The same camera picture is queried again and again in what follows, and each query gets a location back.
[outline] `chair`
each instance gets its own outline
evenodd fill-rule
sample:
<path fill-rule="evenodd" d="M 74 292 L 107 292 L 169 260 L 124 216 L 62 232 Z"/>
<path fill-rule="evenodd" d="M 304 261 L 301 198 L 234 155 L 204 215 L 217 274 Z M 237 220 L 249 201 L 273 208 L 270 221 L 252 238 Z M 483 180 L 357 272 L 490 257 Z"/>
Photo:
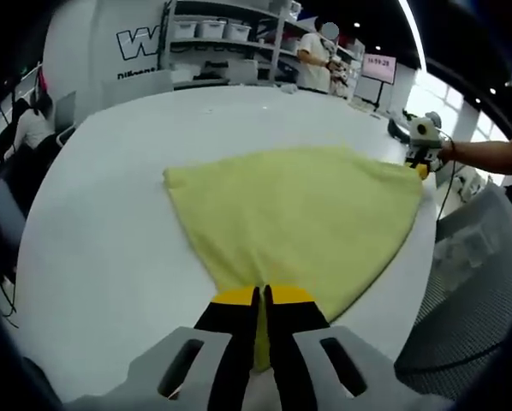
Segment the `chair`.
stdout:
<path fill-rule="evenodd" d="M 105 81 L 102 83 L 102 102 L 104 110 L 114 105 L 126 103 L 137 98 L 152 96 L 174 90 L 169 70 L 137 74 L 126 79 Z"/>
<path fill-rule="evenodd" d="M 71 92 L 57 101 L 54 111 L 54 129 L 57 134 L 74 125 L 76 92 Z"/>
<path fill-rule="evenodd" d="M 69 137 L 75 132 L 75 126 L 71 126 L 70 128 L 66 128 L 59 135 L 57 135 L 57 145 L 62 148 L 68 142 Z"/>
<path fill-rule="evenodd" d="M 396 374 L 420 393 L 455 400 L 501 349 L 512 324 L 512 205 L 503 190 L 489 184 L 441 220 L 438 252 L 447 258 L 434 256 Z"/>

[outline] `white storage box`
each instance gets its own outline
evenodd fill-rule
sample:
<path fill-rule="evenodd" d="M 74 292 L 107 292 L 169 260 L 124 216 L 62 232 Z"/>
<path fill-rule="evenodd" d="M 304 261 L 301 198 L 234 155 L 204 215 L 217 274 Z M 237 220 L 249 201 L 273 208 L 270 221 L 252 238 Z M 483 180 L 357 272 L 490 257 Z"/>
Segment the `white storage box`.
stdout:
<path fill-rule="evenodd" d="M 258 62 L 256 60 L 228 60 L 225 77 L 230 84 L 253 84 L 258 81 Z"/>
<path fill-rule="evenodd" d="M 250 26 L 243 26 L 242 24 L 229 23 L 225 27 L 225 34 L 223 35 L 223 37 L 228 40 L 247 41 L 249 33 L 250 33 Z"/>
<path fill-rule="evenodd" d="M 202 39 L 221 39 L 225 21 L 203 20 L 197 26 L 197 37 Z"/>
<path fill-rule="evenodd" d="M 296 37 L 291 37 L 289 39 L 283 39 L 281 42 L 281 48 L 286 51 L 293 51 L 296 53 L 298 51 L 298 47 L 300 46 L 300 39 Z"/>
<path fill-rule="evenodd" d="M 175 21 L 174 39 L 192 39 L 195 37 L 195 28 L 197 21 Z"/>

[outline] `human arm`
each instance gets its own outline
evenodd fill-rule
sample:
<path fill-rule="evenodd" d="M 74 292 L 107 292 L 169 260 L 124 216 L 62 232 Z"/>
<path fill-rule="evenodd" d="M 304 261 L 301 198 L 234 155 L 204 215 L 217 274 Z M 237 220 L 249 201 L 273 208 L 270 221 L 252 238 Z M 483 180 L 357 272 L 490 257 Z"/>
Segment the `human arm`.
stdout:
<path fill-rule="evenodd" d="M 298 58 L 302 63 L 312 64 L 313 66 L 326 67 L 326 64 L 328 63 L 325 60 L 312 56 L 307 50 L 298 50 Z"/>
<path fill-rule="evenodd" d="M 456 161 L 493 174 L 512 175 L 512 140 L 481 143 L 445 143 L 438 154 L 443 161 Z"/>
<path fill-rule="evenodd" d="M 303 36 L 300 40 L 300 46 L 298 47 L 298 58 L 302 63 L 311 64 L 313 66 L 324 67 L 330 69 L 330 61 L 322 60 L 312 54 L 312 42 L 314 34 L 309 33 Z"/>

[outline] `monitor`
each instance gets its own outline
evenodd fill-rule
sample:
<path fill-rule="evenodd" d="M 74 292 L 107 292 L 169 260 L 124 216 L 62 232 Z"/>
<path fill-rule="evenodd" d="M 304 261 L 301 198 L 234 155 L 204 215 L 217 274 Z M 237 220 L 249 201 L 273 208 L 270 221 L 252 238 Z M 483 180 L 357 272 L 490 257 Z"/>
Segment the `monitor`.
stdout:
<path fill-rule="evenodd" d="M 384 83 L 395 82 L 396 59 L 378 54 L 365 54 L 362 63 L 362 75 Z"/>

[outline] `gray mesh chair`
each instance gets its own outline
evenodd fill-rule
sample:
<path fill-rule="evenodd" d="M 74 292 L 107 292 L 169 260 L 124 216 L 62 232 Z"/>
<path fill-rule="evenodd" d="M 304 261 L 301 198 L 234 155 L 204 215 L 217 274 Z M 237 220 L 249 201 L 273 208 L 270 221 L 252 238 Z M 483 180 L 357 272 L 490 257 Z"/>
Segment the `gray mesh chair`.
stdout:
<path fill-rule="evenodd" d="M 74 125 L 76 92 L 71 92 L 57 101 L 54 110 L 54 129 L 57 134 Z"/>
<path fill-rule="evenodd" d="M 512 205 L 503 190 L 489 184 L 441 220 L 437 253 L 396 374 L 420 393 L 455 400 L 501 349 L 512 323 Z"/>

